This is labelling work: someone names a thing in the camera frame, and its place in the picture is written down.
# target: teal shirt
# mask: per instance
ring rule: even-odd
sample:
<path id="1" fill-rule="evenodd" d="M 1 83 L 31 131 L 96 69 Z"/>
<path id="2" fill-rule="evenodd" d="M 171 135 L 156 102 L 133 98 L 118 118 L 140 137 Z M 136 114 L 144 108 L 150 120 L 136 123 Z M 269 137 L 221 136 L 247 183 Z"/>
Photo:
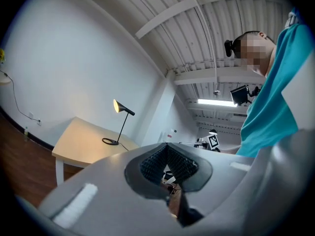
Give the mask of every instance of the teal shirt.
<path id="1" fill-rule="evenodd" d="M 272 146 L 298 130 L 281 92 L 313 48 L 313 35 L 306 25 L 292 25 L 280 33 L 274 64 L 259 95 L 248 108 L 237 155 L 256 157 L 261 148 Z"/>

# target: fluorescent light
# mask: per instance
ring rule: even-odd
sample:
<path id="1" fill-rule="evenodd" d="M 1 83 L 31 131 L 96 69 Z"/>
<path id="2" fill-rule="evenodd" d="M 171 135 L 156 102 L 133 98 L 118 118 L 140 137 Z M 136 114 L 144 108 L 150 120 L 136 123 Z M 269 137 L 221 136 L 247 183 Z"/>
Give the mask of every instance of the fluorescent light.
<path id="1" fill-rule="evenodd" d="M 199 104 L 207 104 L 207 105 L 217 105 L 217 106 L 226 106 L 226 107 L 237 107 L 237 104 L 234 104 L 233 101 L 225 101 L 225 100 L 204 100 L 198 99 Z"/>

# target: man's ear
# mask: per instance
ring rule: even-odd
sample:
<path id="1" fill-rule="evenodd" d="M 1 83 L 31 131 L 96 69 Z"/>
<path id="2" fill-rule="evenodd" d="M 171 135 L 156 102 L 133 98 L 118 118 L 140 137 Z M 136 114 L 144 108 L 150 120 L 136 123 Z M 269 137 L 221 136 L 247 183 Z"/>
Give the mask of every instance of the man's ear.
<path id="1" fill-rule="evenodd" d="M 262 32 L 262 31 L 260 31 L 260 32 L 258 33 L 258 35 L 261 36 L 261 37 L 263 37 L 263 38 L 267 38 L 267 34 L 264 33 L 264 32 Z"/>

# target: white wall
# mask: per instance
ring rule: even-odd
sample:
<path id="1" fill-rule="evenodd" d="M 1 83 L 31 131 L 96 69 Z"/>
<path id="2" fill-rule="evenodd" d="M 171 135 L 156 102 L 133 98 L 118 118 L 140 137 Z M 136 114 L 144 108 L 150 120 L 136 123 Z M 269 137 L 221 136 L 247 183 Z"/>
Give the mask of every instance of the white wall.
<path id="1" fill-rule="evenodd" d="M 0 105 L 21 126 L 55 145 L 74 116 L 123 133 L 134 141 L 161 76 L 109 19 L 86 0 L 28 0 L 4 44 L 4 70 L 15 83 L 1 86 Z"/>
<path id="2" fill-rule="evenodd" d="M 177 96 L 174 97 L 162 132 L 168 132 L 169 129 L 177 130 L 177 133 L 173 134 L 172 139 L 169 139 L 170 142 L 194 143 L 197 139 L 197 124 Z"/>
<path id="3" fill-rule="evenodd" d="M 168 116 L 176 93 L 174 84 L 175 73 L 168 72 L 166 79 L 159 85 L 155 96 L 151 99 L 151 105 L 141 125 L 137 136 L 139 145 L 146 146 L 159 141 L 164 122 Z"/>
<path id="4" fill-rule="evenodd" d="M 198 137 L 205 137 L 208 135 L 209 135 L 208 129 L 200 128 L 197 136 Z M 241 136 L 240 135 L 218 132 L 217 138 L 218 138 L 219 144 L 220 144 L 219 148 L 221 148 L 221 149 L 233 148 L 233 147 L 241 144 Z"/>

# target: white desk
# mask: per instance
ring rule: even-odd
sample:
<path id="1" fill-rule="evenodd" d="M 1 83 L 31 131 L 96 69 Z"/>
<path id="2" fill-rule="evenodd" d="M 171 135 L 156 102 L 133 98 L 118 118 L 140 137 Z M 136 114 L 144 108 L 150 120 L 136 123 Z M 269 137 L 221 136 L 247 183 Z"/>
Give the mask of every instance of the white desk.
<path id="1" fill-rule="evenodd" d="M 126 152 L 126 149 L 121 144 L 111 146 L 102 141 L 102 138 L 116 140 L 118 136 L 119 133 L 75 117 L 52 151 L 52 155 L 56 158 L 57 185 L 64 181 L 64 163 L 84 168 L 102 158 Z M 128 150 L 138 148 L 138 146 L 125 135 L 120 136 L 119 142 Z"/>
<path id="2" fill-rule="evenodd" d="M 9 84 L 10 82 L 11 80 L 8 77 L 6 77 L 3 73 L 0 72 L 0 86 Z"/>

